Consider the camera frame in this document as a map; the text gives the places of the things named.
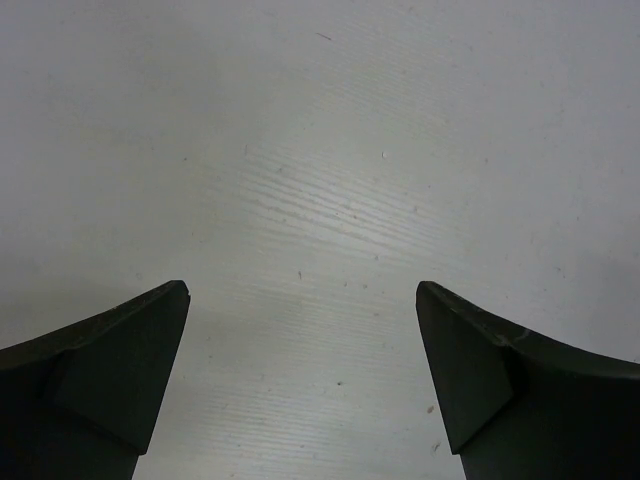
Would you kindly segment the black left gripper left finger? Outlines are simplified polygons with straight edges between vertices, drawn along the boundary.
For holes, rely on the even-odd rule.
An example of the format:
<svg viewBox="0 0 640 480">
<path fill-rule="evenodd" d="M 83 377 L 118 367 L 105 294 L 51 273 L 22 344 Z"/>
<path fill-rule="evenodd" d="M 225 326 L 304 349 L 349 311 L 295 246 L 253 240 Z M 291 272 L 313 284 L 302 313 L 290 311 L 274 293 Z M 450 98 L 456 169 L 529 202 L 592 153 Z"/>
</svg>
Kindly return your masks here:
<svg viewBox="0 0 640 480">
<path fill-rule="evenodd" d="M 1 351 L 4 479 L 130 479 L 148 451 L 190 293 L 166 282 Z"/>
</svg>

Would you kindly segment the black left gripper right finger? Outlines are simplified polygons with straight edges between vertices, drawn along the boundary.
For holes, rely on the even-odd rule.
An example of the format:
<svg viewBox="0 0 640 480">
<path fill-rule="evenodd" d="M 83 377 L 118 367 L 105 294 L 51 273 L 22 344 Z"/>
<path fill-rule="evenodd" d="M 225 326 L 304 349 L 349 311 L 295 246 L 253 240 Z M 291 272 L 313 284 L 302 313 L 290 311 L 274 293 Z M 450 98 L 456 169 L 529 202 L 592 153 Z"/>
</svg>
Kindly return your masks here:
<svg viewBox="0 0 640 480">
<path fill-rule="evenodd" d="M 416 311 L 468 479 L 636 479 L 639 366 L 491 314 L 432 281 Z"/>
</svg>

